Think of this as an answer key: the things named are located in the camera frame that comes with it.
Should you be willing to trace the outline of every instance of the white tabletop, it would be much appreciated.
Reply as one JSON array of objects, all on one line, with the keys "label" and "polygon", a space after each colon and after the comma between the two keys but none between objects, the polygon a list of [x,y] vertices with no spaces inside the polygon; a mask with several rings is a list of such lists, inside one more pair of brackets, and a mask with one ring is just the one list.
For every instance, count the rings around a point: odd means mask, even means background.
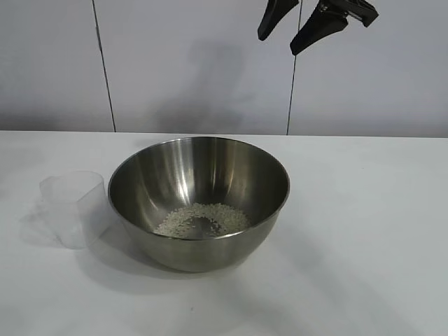
[{"label": "white tabletop", "polygon": [[179,274],[123,229],[58,246],[39,182],[113,170],[173,134],[0,132],[0,335],[446,336],[448,139],[230,136],[276,156],[290,198],[238,267]]}]

